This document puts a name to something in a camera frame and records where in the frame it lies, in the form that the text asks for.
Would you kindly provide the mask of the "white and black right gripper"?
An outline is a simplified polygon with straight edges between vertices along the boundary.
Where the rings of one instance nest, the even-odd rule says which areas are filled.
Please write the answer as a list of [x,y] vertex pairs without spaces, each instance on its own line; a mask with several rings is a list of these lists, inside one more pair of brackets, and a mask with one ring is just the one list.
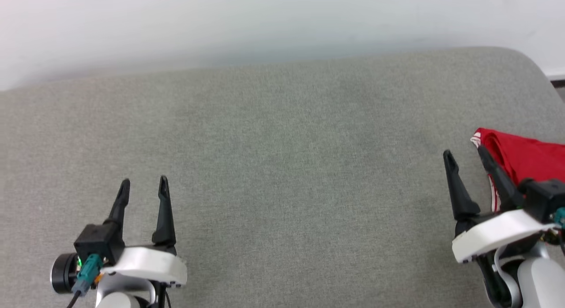
[[[477,224],[454,238],[452,252],[458,263],[470,261],[474,256],[486,254],[533,234],[557,229],[557,224],[543,224],[521,209],[525,201],[523,194],[486,147],[478,146],[478,154],[493,184],[493,210],[506,212]],[[450,150],[443,152],[443,160],[454,219],[460,221],[477,216],[481,212],[480,207],[471,199],[460,177],[458,163]]]

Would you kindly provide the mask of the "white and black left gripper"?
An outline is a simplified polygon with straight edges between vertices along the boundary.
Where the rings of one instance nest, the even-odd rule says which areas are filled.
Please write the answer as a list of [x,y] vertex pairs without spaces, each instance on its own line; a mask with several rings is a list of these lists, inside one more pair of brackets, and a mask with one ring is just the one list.
[[[129,179],[123,179],[110,214],[103,222],[114,224],[119,238],[123,238],[124,214],[129,203],[130,185]],[[152,235],[152,242],[156,247],[173,248],[176,245],[175,223],[168,179],[164,175],[159,182],[158,198],[160,202],[157,227]],[[186,285],[188,279],[187,266],[177,255],[143,246],[126,247],[117,263],[104,267],[101,273],[121,274],[174,287]]]

